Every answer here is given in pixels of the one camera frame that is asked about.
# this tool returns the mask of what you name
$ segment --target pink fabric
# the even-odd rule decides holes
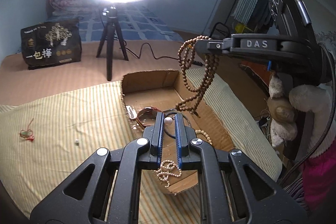
[[[336,179],[336,140],[322,155],[303,164],[302,182],[304,198],[310,210],[324,200]]]

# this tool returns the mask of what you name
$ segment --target bed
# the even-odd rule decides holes
[[[49,0],[53,9],[47,21],[79,19],[82,42],[100,41],[103,32],[102,9],[108,3],[97,0]],[[125,40],[167,40],[183,42],[180,35],[173,32],[166,23],[151,12],[143,3],[115,4],[118,19]]]

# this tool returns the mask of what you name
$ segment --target white pearl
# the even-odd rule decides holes
[[[165,125],[170,126],[173,123],[172,117],[166,117],[164,123]]]

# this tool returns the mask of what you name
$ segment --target striped cloth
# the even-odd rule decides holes
[[[204,68],[190,69],[186,75],[193,86],[201,84]],[[251,114],[224,80],[215,75],[203,100],[222,121],[236,148],[241,149],[273,180],[282,170],[280,158],[265,138]]]
[[[19,137],[30,129],[34,142]],[[100,147],[119,149],[133,140],[121,100],[121,82],[49,96],[18,107],[0,106],[0,179],[18,208],[32,209]],[[164,195],[143,171],[139,223],[199,223],[197,187]]]

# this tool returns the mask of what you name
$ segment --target cardboard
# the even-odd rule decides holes
[[[124,76],[122,80],[122,93],[125,106],[132,108],[138,113],[144,107],[156,107],[161,111],[174,109],[177,102],[186,99],[193,95],[188,91],[183,82],[182,75],[176,70],[161,70],[161,71],[142,71],[130,73]],[[209,134],[214,147],[229,151],[234,148],[231,137],[228,131],[224,128],[222,122],[214,114],[203,100],[200,102],[197,113],[199,117],[192,115],[189,112],[183,114],[190,121],[191,127],[195,130],[201,129]],[[137,124],[137,121],[129,119],[131,128],[135,138],[140,138],[143,129]],[[172,135],[174,132],[174,123],[171,126],[166,126],[165,129]],[[198,135],[199,138],[206,141],[203,135]],[[176,158],[176,143],[175,140],[164,134],[162,160],[173,160]],[[182,176],[179,178],[170,176],[170,186],[165,188],[165,183],[161,183],[156,179],[162,192],[167,194],[178,194],[184,190],[194,187],[198,183],[196,171],[182,171]]]

